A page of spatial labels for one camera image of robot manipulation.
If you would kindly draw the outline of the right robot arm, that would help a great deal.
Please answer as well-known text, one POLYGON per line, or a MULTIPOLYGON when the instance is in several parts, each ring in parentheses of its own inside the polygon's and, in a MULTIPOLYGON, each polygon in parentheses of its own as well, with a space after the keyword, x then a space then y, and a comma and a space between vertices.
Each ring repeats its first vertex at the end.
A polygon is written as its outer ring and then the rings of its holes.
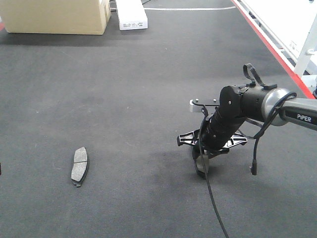
POLYGON ((192 146, 194 158, 199 149, 205 150, 210 158, 228 153, 231 147, 246 144, 247 139, 237 130, 247 119, 263 122, 263 128, 291 122, 316 130, 317 102, 297 98, 296 93, 276 85, 226 86, 220 92, 214 114, 205 116, 201 129, 179 135, 177 144, 192 146))

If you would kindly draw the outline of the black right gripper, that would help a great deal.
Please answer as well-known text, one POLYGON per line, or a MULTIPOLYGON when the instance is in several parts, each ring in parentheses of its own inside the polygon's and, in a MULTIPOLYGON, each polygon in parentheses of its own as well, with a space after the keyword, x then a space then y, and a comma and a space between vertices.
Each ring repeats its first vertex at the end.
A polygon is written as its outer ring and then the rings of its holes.
POLYGON ((247 138, 238 133, 240 126, 246 121, 246 117, 224 117, 220 109, 209 114, 205 106, 200 107, 204 118, 200 128, 177 136, 177 145, 193 147, 193 160, 201 158, 202 152, 207 152, 208 159, 219 154, 228 153, 229 149, 237 145, 245 145, 247 138))

